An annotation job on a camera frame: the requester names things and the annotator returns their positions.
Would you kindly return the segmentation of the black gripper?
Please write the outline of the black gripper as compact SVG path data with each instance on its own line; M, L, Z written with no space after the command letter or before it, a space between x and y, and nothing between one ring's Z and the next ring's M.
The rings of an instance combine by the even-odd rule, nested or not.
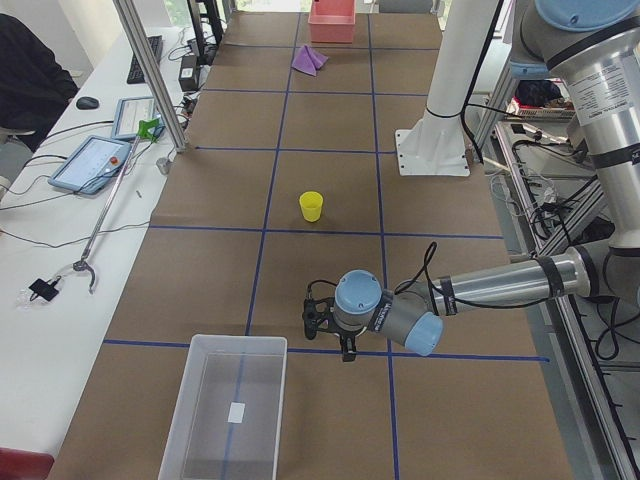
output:
M339 341L342 352L342 361L348 362L349 360L356 359L356 335L352 332L340 333Z

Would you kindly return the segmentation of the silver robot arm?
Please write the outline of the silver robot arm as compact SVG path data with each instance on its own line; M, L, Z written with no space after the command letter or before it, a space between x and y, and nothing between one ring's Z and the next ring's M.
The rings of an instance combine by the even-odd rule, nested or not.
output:
M345 360L375 332L419 355L438 344L461 310L524 308L567 294L639 299L639 5L635 1L520 1L512 71L543 67L572 100L615 229L605 241L555 256L431 279L421 267L395 290L364 270L346 273L305 330L336 335Z

